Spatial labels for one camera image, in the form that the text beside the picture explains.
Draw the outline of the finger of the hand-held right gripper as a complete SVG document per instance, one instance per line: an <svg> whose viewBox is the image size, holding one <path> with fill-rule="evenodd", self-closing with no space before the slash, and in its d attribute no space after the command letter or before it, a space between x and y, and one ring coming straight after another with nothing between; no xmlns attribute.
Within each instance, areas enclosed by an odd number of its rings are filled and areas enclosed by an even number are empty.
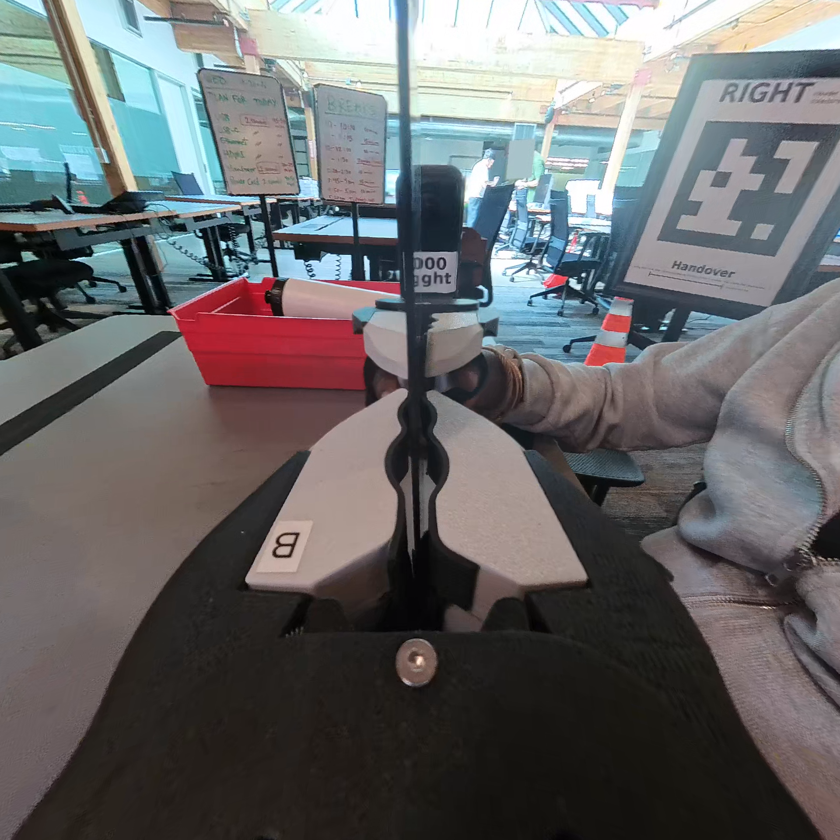
<svg viewBox="0 0 840 840"><path fill-rule="evenodd" d="M482 350L484 337L477 310L433 313L426 331L426 378L447 375L473 361Z"/></svg>
<svg viewBox="0 0 840 840"><path fill-rule="evenodd" d="M366 356L399 381L408 378L408 337L404 311L374 311L363 328Z"/></svg>

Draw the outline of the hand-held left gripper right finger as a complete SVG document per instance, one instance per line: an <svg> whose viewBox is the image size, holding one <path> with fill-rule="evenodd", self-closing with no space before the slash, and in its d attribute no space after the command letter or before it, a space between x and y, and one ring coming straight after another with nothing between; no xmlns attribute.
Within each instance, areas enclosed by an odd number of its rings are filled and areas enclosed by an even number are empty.
<svg viewBox="0 0 840 840"><path fill-rule="evenodd" d="M500 600L589 579L526 450L449 397L427 394L421 533L445 631L478 631Z"/></svg>

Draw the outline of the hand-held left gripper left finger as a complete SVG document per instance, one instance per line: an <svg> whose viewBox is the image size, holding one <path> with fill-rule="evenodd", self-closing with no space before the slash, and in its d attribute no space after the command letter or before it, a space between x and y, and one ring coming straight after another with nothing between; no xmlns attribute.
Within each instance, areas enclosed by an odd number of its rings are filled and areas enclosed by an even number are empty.
<svg viewBox="0 0 840 840"><path fill-rule="evenodd" d="M351 624L387 624L411 571L398 389L309 451L245 577L251 591L336 602Z"/></svg>

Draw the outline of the thin dark shiny metal plate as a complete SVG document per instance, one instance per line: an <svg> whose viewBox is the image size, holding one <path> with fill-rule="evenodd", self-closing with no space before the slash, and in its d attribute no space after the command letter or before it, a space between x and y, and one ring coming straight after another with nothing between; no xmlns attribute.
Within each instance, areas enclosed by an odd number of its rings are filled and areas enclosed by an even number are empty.
<svg viewBox="0 0 840 840"><path fill-rule="evenodd" d="M410 51L412 21L409 2L395 2L395 26L401 155L401 170L397 184L397 227L402 258L401 288L406 313L407 453L411 474L412 502L411 562L413 576L419 579L424 572L425 561L422 546L424 502L421 498L424 435L421 402L425 394L425 378L424 323L422 314L416 305L413 276L414 235L417 221L413 201Z"/></svg>

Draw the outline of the red plastic bin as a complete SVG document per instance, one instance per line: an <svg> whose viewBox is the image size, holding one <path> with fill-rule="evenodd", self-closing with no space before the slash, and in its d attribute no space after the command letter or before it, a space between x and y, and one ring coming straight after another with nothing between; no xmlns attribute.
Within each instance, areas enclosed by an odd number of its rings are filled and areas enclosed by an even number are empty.
<svg viewBox="0 0 840 840"><path fill-rule="evenodd" d="M276 278L232 280L170 311L208 385L362 391L364 342L352 320L274 316ZM319 280L399 294L395 282Z"/></svg>

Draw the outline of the person's right forearm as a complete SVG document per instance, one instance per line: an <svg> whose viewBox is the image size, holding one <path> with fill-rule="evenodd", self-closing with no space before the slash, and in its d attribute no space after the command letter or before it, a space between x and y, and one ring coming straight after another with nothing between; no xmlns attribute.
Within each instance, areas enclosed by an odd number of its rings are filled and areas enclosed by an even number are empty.
<svg viewBox="0 0 840 840"><path fill-rule="evenodd" d="M746 322L688 343L659 343L629 363L590 366L525 354L512 426L570 452L678 448L708 441L724 397L748 366L734 360Z"/></svg>

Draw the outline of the person's right hand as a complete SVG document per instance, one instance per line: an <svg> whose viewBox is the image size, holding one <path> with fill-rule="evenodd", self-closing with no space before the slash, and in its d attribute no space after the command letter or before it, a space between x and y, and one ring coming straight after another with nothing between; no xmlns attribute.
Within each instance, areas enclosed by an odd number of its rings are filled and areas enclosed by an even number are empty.
<svg viewBox="0 0 840 840"><path fill-rule="evenodd" d="M482 349L475 359L444 376L443 393L486 419L501 419L512 394L504 359L497 349Z"/></svg>

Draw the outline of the white bottle black cap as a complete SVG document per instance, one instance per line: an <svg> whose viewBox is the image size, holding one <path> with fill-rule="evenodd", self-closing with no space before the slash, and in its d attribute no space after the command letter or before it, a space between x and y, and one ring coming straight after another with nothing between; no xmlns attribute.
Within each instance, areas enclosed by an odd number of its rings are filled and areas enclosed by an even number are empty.
<svg viewBox="0 0 840 840"><path fill-rule="evenodd" d="M308 279L275 279L265 301L276 317L289 319L352 319L353 313L373 308L378 301L398 301L397 293Z"/></svg>

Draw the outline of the handwritten whiteboard on stand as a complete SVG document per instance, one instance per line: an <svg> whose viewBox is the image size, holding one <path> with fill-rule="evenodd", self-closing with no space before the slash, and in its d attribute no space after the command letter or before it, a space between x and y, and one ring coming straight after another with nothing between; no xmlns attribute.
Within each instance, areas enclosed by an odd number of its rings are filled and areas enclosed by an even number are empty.
<svg viewBox="0 0 840 840"><path fill-rule="evenodd" d="M321 199L349 204L353 280L364 280L360 205L385 201L388 106L378 93L319 83L313 88Z"/></svg>
<svg viewBox="0 0 840 840"><path fill-rule="evenodd" d="M258 198L271 275L278 278L267 199L300 193L282 86L275 77L206 67L196 78L227 193Z"/></svg>

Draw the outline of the black office chair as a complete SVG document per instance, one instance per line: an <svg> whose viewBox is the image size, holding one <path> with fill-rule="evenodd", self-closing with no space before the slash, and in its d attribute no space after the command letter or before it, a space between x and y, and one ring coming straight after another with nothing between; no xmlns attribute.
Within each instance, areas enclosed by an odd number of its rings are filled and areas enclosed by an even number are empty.
<svg viewBox="0 0 840 840"><path fill-rule="evenodd" d="M558 192L550 202L550 237L549 243L543 251L543 262L549 269L549 280L561 278L561 283L554 287L544 287L527 300L527 306L532 306L537 299L552 296L560 298L558 317L564 316L564 309L571 289L571 280L580 280L582 288L574 294L583 302L590 302L597 307L593 297L587 294L588 285L595 278L600 266L598 259L587 258L582 253L570 253L568 246L571 242L571 226L569 222L569 198L566 191Z"/></svg>

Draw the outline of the orange traffic cone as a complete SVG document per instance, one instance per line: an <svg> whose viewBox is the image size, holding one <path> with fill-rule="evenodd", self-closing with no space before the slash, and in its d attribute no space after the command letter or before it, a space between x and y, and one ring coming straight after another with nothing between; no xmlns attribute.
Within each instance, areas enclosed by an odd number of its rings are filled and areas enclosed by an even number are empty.
<svg viewBox="0 0 840 840"><path fill-rule="evenodd" d="M587 366L623 364L632 328L634 300L615 297L584 360Z"/></svg>

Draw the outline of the person's grey hooded jacket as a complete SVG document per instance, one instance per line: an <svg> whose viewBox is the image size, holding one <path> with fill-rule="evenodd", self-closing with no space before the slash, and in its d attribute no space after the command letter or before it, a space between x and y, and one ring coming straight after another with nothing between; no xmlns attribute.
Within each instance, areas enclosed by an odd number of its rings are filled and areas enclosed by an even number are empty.
<svg viewBox="0 0 840 840"><path fill-rule="evenodd" d="M823 838L838 838L838 365L838 280L633 363L657 444L707 441L706 488L643 546Z"/></svg>

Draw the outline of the framed marker sign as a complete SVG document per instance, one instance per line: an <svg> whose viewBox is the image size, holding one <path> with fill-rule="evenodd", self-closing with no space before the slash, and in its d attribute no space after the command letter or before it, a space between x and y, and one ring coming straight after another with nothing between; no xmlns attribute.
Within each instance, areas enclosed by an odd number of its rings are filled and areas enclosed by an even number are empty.
<svg viewBox="0 0 840 840"><path fill-rule="evenodd" d="M615 293L744 319L804 294L839 227L837 49L691 57Z"/></svg>

